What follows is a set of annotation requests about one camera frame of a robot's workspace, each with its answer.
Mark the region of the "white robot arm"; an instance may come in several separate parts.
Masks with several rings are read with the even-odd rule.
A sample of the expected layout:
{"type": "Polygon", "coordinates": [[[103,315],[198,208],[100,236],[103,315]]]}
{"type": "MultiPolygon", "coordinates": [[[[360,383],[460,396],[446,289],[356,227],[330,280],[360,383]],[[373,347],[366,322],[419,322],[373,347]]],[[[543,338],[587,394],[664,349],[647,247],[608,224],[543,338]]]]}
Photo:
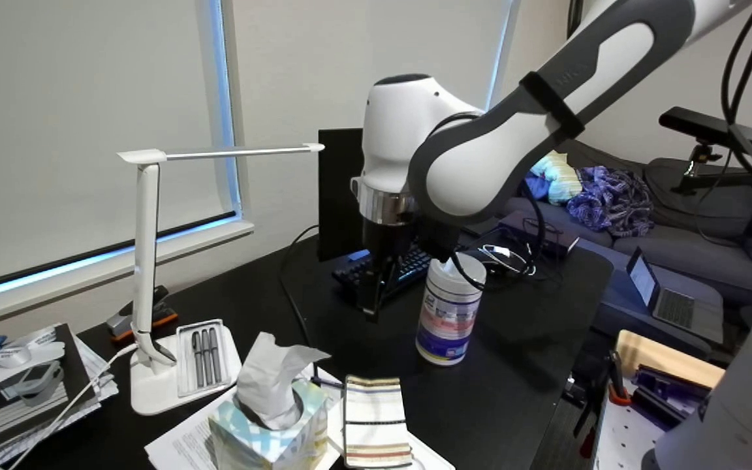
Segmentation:
{"type": "MultiPolygon", "coordinates": [[[[373,84],[362,169],[352,181],[366,245],[454,254],[458,230],[492,220],[527,169],[752,0],[608,0],[500,105],[477,110],[426,74],[373,84]]],[[[752,470],[752,330],[704,407],[646,454],[654,470],[752,470]]]]}

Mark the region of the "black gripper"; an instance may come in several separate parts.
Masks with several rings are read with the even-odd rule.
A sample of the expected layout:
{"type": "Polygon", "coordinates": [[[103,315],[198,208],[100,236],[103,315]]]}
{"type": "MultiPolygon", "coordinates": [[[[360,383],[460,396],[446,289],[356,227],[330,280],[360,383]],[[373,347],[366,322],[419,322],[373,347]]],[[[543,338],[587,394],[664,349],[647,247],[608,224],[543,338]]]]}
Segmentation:
{"type": "Polygon", "coordinates": [[[362,314],[372,318],[398,292],[402,266],[398,257],[404,257],[412,245],[429,254],[432,266],[454,268],[454,230],[441,221],[415,220],[399,227],[362,221],[362,242],[375,257],[360,300],[362,314]]]}

